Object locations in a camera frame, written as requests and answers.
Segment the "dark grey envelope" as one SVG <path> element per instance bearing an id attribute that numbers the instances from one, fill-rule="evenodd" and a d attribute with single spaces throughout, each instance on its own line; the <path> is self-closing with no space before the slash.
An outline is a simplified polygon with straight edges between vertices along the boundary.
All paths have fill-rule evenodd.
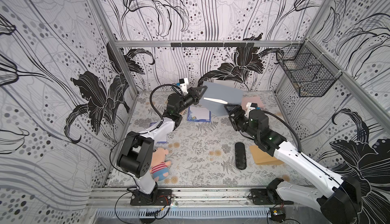
<path id="1" fill-rule="evenodd" d="M 225 104 L 206 100 L 206 98 L 225 101 L 227 104 L 233 105 L 239 105 L 242 102 L 243 90 L 212 82 L 203 82 L 203 86 L 206 86 L 207 90 L 200 100 L 200 104 L 215 116 L 228 115 L 224 108 Z"/>

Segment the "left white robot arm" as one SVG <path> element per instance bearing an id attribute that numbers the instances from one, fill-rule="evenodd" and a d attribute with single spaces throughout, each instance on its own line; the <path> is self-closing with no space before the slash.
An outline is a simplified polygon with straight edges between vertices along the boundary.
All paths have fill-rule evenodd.
<path id="1" fill-rule="evenodd" d="M 181 112 L 192 105 L 197 105 L 207 91 L 207 86 L 191 87 L 187 94 L 174 92 L 167 99 L 166 109 L 160 113 L 152 102 L 153 94 L 160 88 L 177 85 L 164 84 L 156 87 L 149 96 L 152 109 L 160 117 L 160 121 L 152 127 L 141 132 L 130 132 L 123 140 L 122 147 L 117 156 L 116 165 L 120 172 L 132 176 L 135 180 L 137 191 L 145 195 L 151 195 L 156 189 L 156 182 L 149 170 L 152 163 L 154 144 L 176 130 L 181 121 Z"/>

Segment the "pink envelope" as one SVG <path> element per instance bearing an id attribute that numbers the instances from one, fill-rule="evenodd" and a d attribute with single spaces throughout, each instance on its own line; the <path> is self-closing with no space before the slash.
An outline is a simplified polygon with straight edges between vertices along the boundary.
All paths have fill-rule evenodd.
<path id="1" fill-rule="evenodd" d="M 253 97 L 243 97 L 241 102 L 241 107 L 246 110 L 247 109 L 247 103 L 256 103 L 258 107 L 264 109 L 265 105 L 261 98 L 259 96 L 253 96 Z"/>

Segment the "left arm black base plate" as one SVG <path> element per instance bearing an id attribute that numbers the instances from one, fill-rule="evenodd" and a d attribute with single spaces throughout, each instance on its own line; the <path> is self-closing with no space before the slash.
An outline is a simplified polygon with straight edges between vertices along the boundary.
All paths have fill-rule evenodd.
<path id="1" fill-rule="evenodd" d="M 168 206 L 173 200 L 171 189 L 154 189 L 151 194 L 136 190 L 133 192 L 130 204 L 132 206 Z"/>

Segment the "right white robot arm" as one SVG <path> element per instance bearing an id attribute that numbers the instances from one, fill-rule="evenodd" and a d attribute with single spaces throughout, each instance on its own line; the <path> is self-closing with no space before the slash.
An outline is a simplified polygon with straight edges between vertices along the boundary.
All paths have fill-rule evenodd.
<path id="1" fill-rule="evenodd" d="M 269 127 L 270 112 L 254 108 L 246 113 L 241 105 L 224 106 L 233 129 L 252 140 L 258 149 L 289 165 L 312 183 L 312 187 L 275 178 L 266 188 L 272 204 L 290 201 L 323 214 L 332 224 L 357 224 L 362 208 L 359 182 L 343 177 L 305 155 L 302 145 L 294 146 Z"/>

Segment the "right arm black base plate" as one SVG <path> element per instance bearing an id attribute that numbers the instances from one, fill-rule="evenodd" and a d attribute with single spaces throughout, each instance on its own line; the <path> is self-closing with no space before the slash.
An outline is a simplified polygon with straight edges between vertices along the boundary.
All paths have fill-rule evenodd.
<path id="1" fill-rule="evenodd" d="M 282 182 L 282 178 L 275 178 L 266 188 L 251 188 L 248 198 L 254 205 L 293 205 L 294 202 L 281 199 L 276 192 L 277 186 Z"/>

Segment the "tan kraft envelope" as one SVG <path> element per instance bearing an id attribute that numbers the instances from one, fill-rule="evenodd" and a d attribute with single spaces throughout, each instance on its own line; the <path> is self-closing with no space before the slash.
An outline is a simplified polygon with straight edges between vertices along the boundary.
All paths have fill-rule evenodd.
<path id="1" fill-rule="evenodd" d="M 263 152 L 256 145 L 251 145 L 249 147 L 250 153 L 253 157 L 255 164 L 257 165 L 282 165 L 282 161 L 271 157 L 268 153 Z"/>

